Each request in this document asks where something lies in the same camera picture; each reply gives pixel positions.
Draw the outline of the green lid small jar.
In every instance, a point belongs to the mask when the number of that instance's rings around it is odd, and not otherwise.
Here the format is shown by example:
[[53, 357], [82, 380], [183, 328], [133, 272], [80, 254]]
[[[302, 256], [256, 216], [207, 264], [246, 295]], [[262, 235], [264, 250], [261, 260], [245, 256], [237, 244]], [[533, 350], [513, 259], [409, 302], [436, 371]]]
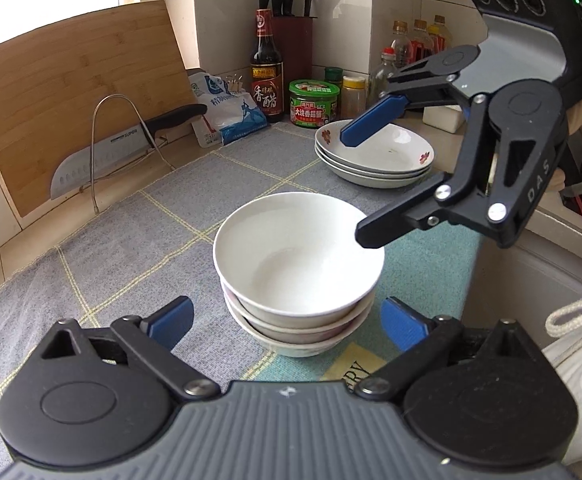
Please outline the green lid small jar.
[[324, 69], [323, 80], [325, 82], [328, 82], [329, 84], [334, 84], [334, 86], [338, 86], [338, 88], [341, 88], [343, 83], [343, 70], [341, 69], [341, 67], [327, 66]]

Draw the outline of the top white floral plate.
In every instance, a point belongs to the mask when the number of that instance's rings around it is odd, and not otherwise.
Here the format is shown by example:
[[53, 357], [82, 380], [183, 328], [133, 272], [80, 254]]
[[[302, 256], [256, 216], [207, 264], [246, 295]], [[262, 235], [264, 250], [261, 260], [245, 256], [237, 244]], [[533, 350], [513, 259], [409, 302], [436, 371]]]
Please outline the top white floral plate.
[[434, 162], [434, 148], [425, 138], [402, 126], [388, 124], [354, 148], [344, 145], [341, 130], [349, 119], [316, 131], [315, 141], [328, 156], [343, 164], [381, 174], [411, 174]]

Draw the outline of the bamboo cutting board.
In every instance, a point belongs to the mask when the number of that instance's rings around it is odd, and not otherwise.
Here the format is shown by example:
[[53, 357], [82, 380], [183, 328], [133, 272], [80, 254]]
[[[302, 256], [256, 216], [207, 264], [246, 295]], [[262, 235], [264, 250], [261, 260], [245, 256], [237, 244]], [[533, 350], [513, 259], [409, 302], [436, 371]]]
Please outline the bamboo cutting board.
[[[56, 168], [88, 146], [94, 108], [117, 92], [143, 119], [193, 103], [164, 1], [78, 15], [0, 44], [0, 172], [20, 216], [49, 200]], [[106, 103], [96, 141], [135, 121], [125, 102]]]

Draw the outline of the white bowl pink flowers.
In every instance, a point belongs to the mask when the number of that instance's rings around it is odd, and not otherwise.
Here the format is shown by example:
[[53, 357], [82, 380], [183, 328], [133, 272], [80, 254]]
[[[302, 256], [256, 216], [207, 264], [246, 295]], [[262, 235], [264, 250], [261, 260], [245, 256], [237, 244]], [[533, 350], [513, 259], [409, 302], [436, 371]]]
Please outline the white bowl pink flowers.
[[287, 344], [314, 344], [335, 337], [352, 326], [357, 318], [367, 313], [373, 304], [374, 296], [376, 296], [376, 290], [372, 289], [356, 304], [338, 313], [298, 318], [297, 316], [263, 314], [248, 310], [245, 304], [233, 292], [230, 292], [225, 284], [221, 284], [221, 288], [227, 306], [245, 318], [248, 325], [252, 326], [256, 332]]

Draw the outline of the white blue salt bag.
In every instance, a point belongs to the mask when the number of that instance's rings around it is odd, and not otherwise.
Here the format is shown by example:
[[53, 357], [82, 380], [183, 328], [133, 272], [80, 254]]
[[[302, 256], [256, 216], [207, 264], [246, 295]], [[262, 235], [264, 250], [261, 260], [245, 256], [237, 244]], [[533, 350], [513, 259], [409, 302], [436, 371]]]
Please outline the white blue salt bag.
[[233, 92], [220, 77], [199, 70], [189, 77], [195, 99], [206, 112], [192, 122], [201, 148], [227, 145], [268, 126], [248, 92]]

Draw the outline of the green lid sauce jar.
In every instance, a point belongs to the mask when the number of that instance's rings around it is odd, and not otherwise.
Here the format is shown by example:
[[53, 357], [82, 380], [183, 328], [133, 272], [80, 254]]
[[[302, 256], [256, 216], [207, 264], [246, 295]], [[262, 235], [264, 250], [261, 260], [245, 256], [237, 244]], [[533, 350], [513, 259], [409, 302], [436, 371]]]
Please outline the green lid sauce jar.
[[334, 122], [340, 88], [327, 81], [297, 79], [289, 85], [290, 118], [294, 125], [318, 129]]

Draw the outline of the yellow lid spice jar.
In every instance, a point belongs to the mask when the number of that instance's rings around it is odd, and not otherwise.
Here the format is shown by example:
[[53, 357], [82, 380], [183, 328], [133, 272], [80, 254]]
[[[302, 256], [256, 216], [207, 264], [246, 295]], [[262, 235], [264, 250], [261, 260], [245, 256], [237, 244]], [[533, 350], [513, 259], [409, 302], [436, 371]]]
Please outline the yellow lid spice jar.
[[353, 119], [361, 115], [366, 109], [366, 78], [361, 76], [344, 76], [341, 96], [341, 118]]

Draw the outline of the tall plain white bowl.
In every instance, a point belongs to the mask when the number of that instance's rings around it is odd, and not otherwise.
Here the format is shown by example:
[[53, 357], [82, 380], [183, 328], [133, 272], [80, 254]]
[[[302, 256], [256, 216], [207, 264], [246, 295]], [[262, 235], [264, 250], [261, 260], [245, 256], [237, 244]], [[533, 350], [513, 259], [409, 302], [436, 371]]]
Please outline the tall plain white bowl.
[[385, 252], [361, 247], [364, 213], [338, 198], [287, 192], [252, 200], [219, 228], [214, 265], [248, 310], [325, 316], [353, 306], [376, 287]]

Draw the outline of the santoku kitchen knife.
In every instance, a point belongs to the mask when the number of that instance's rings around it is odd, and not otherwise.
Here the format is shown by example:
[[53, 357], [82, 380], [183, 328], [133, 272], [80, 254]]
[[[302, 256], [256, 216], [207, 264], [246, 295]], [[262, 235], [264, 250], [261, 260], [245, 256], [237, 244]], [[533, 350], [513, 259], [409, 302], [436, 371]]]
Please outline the santoku kitchen knife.
[[180, 106], [176, 110], [149, 119], [145, 126], [134, 125], [94, 142], [93, 148], [87, 146], [68, 155], [53, 174], [50, 198], [55, 200], [86, 185], [90, 181], [91, 171], [94, 171], [95, 178], [110, 174], [125, 162], [131, 162], [153, 148], [151, 142], [159, 131], [183, 125], [205, 112], [206, 106], [203, 104]]

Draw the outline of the dark vinegar bottle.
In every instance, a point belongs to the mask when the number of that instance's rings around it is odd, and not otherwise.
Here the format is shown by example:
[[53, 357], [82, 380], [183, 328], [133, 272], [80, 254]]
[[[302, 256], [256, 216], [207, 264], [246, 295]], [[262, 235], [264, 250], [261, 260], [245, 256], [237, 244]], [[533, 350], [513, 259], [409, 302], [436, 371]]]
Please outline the dark vinegar bottle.
[[284, 114], [283, 61], [274, 44], [272, 12], [255, 14], [257, 46], [251, 57], [251, 96], [268, 122], [280, 122]]

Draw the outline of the oil bottle yellow cap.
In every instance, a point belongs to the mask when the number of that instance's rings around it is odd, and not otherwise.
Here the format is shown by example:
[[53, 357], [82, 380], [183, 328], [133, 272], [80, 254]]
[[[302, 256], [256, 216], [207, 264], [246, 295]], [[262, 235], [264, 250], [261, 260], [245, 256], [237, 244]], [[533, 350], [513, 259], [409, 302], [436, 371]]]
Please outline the oil bottle yellow cap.
[[433, 23], [428, 25], [428, 34], [433, 40], [435, 53], [445, 51], [451, 47], [452, 37], [443, 15], [436, 14], [434, 16]]

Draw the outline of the middle white plate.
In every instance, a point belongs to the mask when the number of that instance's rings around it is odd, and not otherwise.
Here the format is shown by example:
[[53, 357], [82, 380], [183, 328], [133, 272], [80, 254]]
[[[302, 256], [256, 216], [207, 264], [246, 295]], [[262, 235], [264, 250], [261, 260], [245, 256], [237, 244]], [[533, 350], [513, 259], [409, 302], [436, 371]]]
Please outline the middle white plate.
[[425, 174], [428, 174], [432, 171], [432, 167], [428, 166], [421, 170], [410, 171], [410, 172], [398, 172], [395, 174], [394, 172], [379, 172], [379, 171], [372, 171], [368, 169], [360, 169], [354, 166], [350, 166], [344, 164], [344, 162], [338, 162], [334, 159], [331, 155], [328, 155], [327, 152], [320, 148], [318, 144], [314, 145], [316, 154], [326, 162], [330, 162], [331, 165], [334, 165], [336, 168], [341, 170], [346, 170], [349, 172], [353, 172], [354, 174], [361, 174], [365, 177], [372, 177], [372, 178], [383, 178], [383, 179], [407, 179], [407, 178], [414, 178], [414, 177], [421, 177]]

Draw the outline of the grey checked cloth mat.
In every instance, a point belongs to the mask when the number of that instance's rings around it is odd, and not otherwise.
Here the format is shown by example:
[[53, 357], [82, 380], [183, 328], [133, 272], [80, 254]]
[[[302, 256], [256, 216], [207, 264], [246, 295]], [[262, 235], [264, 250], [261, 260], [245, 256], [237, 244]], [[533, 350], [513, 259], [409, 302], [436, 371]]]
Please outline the grey checked cloth mat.
[[[303, 191], [356, 203], [359, 192], [327, 170], [312, 139], [270, 128], [215, 154], [174, 146], [178, 170], [137, 184], [102, 214], [65, 207], [0, 249], [0, 399], [53, 322], [102, 327], [147, 315], [180, 295], [195, 308], [176, 353], [216, 382], [263, 377], [274, 364], [233, 321], [214, 270], [221, 222], [243, 204]], [[0, 439], [0, 470], [10, 457]]]

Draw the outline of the clear red cap bottle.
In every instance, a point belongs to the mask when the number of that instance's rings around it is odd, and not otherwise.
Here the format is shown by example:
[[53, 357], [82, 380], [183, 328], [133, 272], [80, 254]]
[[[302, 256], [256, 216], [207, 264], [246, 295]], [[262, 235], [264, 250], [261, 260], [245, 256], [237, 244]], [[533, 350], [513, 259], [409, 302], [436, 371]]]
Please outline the clear red cap bottle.
[[381, 53], [381, 63], [370, 75], [367, 107], [370, 108], [382, 98], [388, 80], [398, 71], [396, 66], [396, 52], [392, 47], [386, 47]]

